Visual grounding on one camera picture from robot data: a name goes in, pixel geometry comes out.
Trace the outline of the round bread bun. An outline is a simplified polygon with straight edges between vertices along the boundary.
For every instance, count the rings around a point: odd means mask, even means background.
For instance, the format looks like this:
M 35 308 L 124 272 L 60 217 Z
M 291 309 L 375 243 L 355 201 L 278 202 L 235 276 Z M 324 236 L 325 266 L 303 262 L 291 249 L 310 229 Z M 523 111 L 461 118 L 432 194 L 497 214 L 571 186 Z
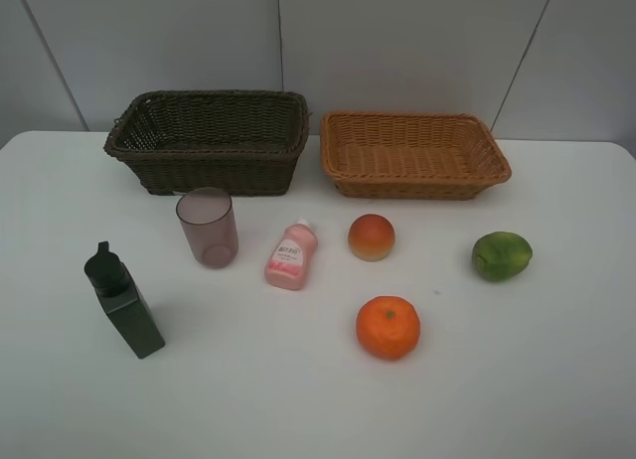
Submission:
M 393 250 L 396 233 L 385 217 L 366 214 L 358 217 L 350 226 L 348 245 L 358 258 L 374 262 L 386 258 Z

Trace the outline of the pink lotion bottle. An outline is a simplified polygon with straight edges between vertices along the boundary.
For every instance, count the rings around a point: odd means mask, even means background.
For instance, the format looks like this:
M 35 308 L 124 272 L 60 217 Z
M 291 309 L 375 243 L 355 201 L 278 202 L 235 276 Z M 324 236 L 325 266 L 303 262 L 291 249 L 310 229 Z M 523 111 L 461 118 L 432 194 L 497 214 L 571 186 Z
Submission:
M 318 246 L 316 228 L 306 219 L 289 226 L 265 265 L 269 285 L 286 290 L 301 290 Z

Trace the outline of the translucent mauve plastic cup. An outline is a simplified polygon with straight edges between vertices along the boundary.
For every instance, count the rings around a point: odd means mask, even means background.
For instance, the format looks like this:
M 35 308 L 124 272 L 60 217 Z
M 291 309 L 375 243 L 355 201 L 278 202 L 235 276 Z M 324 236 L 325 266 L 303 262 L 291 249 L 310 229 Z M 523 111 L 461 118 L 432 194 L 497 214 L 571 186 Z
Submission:
M 233 200 L 219 188 L 200 188 L 181 197 L 176 215 L 195 259 L 205 267 L 223 268 L 235 259 L 239 238 Z

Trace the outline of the orange tangerine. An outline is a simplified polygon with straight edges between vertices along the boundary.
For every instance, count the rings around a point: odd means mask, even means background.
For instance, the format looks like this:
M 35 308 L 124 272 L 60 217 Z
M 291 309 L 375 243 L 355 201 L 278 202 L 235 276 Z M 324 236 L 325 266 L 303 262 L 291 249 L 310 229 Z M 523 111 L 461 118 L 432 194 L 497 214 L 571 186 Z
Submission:
M 361 347 L 387 361 L 410 354 L 421 334 L 415 308 L 397 296 L 378 296 L 366 302 L 357 314 L 355 328 Z

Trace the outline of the dark green pump bottle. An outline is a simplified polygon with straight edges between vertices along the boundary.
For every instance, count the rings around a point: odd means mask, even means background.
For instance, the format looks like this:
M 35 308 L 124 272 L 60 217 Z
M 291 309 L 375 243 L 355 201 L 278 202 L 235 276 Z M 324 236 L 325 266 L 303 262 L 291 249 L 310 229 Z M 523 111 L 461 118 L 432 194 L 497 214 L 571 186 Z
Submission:
M 109 242 L 97 245 L 84 274 L 109 321 L 138 359 L 165 347 L 165 340 L 133 277 Z

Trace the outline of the tan wicker basket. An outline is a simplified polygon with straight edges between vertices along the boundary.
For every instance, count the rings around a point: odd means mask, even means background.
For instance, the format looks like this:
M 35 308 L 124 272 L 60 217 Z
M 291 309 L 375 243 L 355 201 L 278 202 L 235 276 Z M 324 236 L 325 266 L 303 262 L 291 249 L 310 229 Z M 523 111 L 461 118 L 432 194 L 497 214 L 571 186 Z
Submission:
M 469 114 L 331 111 L 320 152 L 325 174 L 352 198 L 470 200 L 512 176 L 490 130 Z

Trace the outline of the dark brown wicker basket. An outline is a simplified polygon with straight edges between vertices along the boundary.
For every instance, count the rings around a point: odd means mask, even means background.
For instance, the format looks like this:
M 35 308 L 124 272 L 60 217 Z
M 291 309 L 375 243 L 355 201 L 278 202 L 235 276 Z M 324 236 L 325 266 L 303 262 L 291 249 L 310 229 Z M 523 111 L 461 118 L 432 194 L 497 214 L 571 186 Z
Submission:
M 151 195 L 215 187 L 282 196 L 309 134 L 303 95 L 272 90 L 158 90 L 117 118 L 105 152 Z

